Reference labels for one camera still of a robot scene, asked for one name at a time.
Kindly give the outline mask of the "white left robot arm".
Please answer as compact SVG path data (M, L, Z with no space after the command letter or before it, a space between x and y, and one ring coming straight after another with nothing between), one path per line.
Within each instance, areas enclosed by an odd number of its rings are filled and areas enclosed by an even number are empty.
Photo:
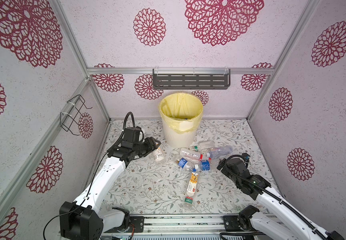
M130 213L114 207L106 215L99 211L103 200L129 163L157 150L161 142L153 137L140 139L140 127L122 130L118 140L105 154L102 168L89 186L73 201L64 202L59 210L60 235L69 240L98 240L109 230L128 230Z

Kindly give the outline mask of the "white sunflower-label bottle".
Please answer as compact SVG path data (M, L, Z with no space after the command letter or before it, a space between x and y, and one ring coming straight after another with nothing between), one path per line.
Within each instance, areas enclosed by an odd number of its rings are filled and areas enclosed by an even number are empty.
M197 191L197 183L199 180L199 174L197 172L192 172L189 178L186 194L189 197L193 197Z

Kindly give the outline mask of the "clear orange-label bottle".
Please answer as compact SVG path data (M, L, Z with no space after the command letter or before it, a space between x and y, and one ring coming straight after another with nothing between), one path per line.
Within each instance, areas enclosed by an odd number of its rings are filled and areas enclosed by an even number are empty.
M152 156L153 156L153 159L154 159L154 163L156 165L161 165L165 162L165 156L164 156L164 153L163 153L163 150L161 148L157 148L156 150L154 150L152 152Z

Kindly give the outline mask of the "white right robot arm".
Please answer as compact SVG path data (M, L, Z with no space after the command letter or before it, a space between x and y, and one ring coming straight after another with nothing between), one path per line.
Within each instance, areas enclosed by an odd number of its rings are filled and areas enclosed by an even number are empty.
M247 206L237 215L224 217L226 236L241 236L253 239L266 235L273 240L342 240L336 231L328 232L312 222L260 175L252 175L248 170L250 155L232 155L219 162L217 169L228 177L242 193L265 206L281 222L270 219L254 206Z

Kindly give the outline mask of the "clear blue-label blue-cap bottle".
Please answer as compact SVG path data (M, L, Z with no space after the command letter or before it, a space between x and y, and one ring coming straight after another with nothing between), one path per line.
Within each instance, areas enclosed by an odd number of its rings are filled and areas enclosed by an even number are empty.
M202 172L210 172L214 169L214 164L211 160L198 161L194 164L194 169Z

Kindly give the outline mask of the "blue-label water bottle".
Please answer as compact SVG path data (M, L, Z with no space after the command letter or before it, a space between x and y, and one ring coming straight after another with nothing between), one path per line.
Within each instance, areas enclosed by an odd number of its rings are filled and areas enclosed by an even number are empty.
M200 162L184 158L183 156L178 155L175 159L176 164L184 171L187 172L199 172L200 171Z

